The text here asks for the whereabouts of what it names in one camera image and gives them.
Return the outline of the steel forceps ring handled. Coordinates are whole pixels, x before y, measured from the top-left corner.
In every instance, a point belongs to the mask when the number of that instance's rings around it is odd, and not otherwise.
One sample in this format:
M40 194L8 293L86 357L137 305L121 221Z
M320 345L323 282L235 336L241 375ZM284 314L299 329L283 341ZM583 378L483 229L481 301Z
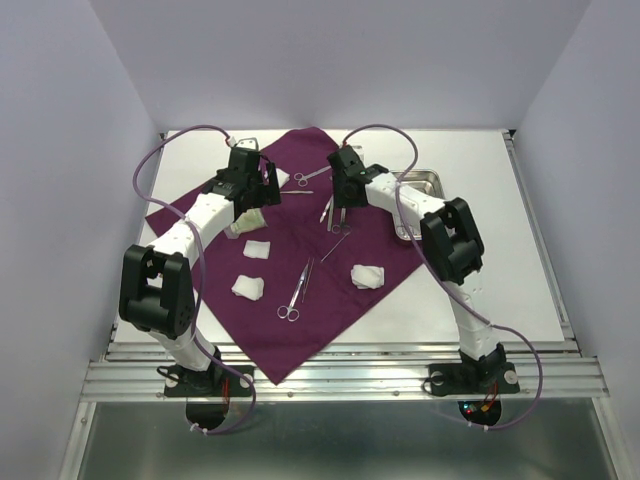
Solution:
M348 235L351 232L351 227L347 223L346 215L347 215L347 209L341 208L339 222L337 224L334 224L331 228L331 232L333 234Z

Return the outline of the thin steel probe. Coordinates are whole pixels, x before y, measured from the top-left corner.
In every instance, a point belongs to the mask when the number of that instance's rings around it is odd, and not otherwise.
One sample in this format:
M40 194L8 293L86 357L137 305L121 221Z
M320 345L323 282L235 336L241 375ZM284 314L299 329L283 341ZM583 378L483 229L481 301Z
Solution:
M348 237L349 235L343 235L331 248L330 250L321 258L320 263L323 263L324 261L326 261L331 255L332 253L343 243L343 241Z

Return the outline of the stainless steel instrument tray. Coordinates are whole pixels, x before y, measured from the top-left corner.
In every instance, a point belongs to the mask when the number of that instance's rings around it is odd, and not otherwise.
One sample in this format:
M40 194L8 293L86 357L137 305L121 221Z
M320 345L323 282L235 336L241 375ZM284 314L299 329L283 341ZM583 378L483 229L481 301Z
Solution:
M395 211L392 220L396 236L409 242L409 232L416 240L421 239L419 222L426 213L435 212L444 204L444 190L438 174L429 169L409 171L400 182L400 200L406 223L398 213L392 198Z

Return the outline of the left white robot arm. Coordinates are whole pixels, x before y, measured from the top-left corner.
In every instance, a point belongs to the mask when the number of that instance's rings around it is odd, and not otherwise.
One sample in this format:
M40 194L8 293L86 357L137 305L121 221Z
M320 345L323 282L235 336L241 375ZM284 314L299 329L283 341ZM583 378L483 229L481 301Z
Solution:
M166 207L178 216L173 226L149 245L125 251L120 318L161 343L188 370L188 382L199 393L215 392L223 371L212 363L216 348L194 325L191 269L203 263L205 248L243 213L280 202L275 164L258 150L233 147L228 166L205 183L187 212Z

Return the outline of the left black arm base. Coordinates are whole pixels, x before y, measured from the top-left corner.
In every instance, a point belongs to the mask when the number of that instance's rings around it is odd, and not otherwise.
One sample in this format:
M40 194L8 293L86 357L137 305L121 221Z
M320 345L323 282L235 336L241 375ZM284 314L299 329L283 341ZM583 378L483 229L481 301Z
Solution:
M206 371L192 371L178 364L159 366L168 398L249 398L248 382L212 362Z

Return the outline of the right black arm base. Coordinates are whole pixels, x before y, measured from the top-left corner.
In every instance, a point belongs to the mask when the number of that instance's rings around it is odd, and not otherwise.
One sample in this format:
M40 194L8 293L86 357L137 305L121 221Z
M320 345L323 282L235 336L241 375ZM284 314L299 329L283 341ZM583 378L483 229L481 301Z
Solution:
M498 394L520 392L515 366L507 360L501 344L479 360L460 353L458 363L431 363L427 370L422 390L436 397L481 395L493 392L494 387Z

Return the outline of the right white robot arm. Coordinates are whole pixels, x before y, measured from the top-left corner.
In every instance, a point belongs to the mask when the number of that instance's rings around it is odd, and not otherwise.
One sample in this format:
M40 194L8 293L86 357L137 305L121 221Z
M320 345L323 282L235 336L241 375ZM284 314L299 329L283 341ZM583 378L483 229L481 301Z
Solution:
M473 314L473 300L463 288L466 277L482 268L484 254L467 202L428 195L381 165L366 166L350 146L331 153L328 162L337 207L376 207L398 217L406 231L420 232L419 251L451 302L463 361L461 381L472 390L484 389L495 380L495 366L506 361L506 354L490 323Z

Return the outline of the purple surgical drape cloth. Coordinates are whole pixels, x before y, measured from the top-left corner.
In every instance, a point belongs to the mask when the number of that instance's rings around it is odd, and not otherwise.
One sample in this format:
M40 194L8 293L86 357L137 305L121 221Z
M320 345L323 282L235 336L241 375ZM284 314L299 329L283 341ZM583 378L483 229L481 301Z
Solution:
M374 207L356 208L347 219L352 233L323 263L321 258L340 239L319 223L328 200L328 175L311 181L312 195L285 195L279 205L267 207L265 228L238 239L217 236L205 250L206 278L203 306L197 323L207 329L219 323L234 343L266 374L281 383L305 361L331 342L354 334L357 328L387 326L398 331L414 301L397 301L389 313L376 319L381 302L418 269L421 261L411 246L403 246L393 232L391 216ZM247 240L269 241L267 260L243 255ZM305 302L296 307L300 318L291 323L277 310L292 296L309 259L315 259ZM385 284L378 289L358 289L351 281L354 265L379 266ZM264 295L250 301L232 293L239 275L264 280Z

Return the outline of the white gauze pad top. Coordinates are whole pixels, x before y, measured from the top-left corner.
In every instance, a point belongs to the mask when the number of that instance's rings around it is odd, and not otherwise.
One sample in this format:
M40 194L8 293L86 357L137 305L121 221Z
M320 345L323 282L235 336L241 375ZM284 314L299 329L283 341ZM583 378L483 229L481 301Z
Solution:
M290 175L287 172L281 170L280 168L276 169L276 175L277 175L278 185L280 188L284 187L290 180Z

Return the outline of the white gauze pad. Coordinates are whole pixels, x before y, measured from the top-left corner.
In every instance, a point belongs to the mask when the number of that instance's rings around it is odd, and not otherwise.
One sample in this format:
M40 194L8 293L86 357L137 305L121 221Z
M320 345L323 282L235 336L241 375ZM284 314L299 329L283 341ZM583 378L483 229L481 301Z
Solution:
M277 175L278 185L280 188L284 187L290 180L290 175L287 172L281 170L280 168L276 169L276 175Z
M358 289L378 289L385 284L385 270L379 266L356 264L351 269L351 281Z
M267 260L270 254L271 243L269 241L247 240L243 255L251 259Z
M231 287L234 295L243 297L250 301L258 301L264 295L264 280L260 277L249 277L239 275Z

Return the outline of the steel scissors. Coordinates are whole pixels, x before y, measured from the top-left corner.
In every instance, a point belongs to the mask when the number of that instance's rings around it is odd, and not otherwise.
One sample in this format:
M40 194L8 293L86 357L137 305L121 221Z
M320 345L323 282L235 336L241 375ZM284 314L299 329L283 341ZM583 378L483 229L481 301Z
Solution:
M313 172L310 172L310 173L307 173L307 174L303 174L301 172L298 172L298 173L296 173L294 175L294 180L297 182L299 187L306 187L308 185L310 179L313 179L318 175L326 173L330 169L331 169L330 166L326 166L326 167L320 168L320 169L318 169L316 171L313 171Z
M277 310L277 316L280 319L287 320L291 323L297 321L300 318L300 312L296 307L299 296L302 293L303 287L305 286L307 277L309 272L309 265L306 265L302 270L299 279L297 281L296 287L292 293L292 296L289 300L289 303L286 305L281 305Z

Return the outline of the white gauze pad upper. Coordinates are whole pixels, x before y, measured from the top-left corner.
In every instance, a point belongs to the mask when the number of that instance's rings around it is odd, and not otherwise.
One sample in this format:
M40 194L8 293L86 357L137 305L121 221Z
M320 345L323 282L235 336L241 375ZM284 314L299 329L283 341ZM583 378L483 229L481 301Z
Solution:
M269 241L247 240L243 255L251 259L267 260L270 254L271 243Z

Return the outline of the white gauze pad lower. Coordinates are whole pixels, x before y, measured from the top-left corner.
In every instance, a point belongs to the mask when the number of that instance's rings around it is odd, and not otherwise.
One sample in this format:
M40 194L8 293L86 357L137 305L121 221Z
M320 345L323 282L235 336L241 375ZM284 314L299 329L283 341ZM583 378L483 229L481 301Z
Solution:
M264 280L260 277L249 277L239 275L231 287L234 295L243 297L250 301L258 301L264 295Z

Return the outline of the white gauze pad right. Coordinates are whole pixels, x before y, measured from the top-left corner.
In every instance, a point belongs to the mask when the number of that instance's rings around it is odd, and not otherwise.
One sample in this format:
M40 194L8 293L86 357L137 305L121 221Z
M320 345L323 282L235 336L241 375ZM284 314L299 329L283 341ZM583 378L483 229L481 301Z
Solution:
M378 289L385 284L385 270L379 266L356 264L351 269L351 281L358 289Z

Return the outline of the steel scissors bottom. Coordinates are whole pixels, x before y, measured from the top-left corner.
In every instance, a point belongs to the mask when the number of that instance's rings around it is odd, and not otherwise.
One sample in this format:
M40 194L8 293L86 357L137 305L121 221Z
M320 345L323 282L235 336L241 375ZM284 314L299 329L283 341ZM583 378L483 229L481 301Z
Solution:
M281 305L277 310L277 316L280 319L287 320L291 323L297 321L300 318L300 312L296 307L299 296L302 293L303 287L305 286L307 277L309 272L309 265L306 265L302 270L299 279L297 281L296 287L292 293L292 296L289 300L289 303L286 305Z

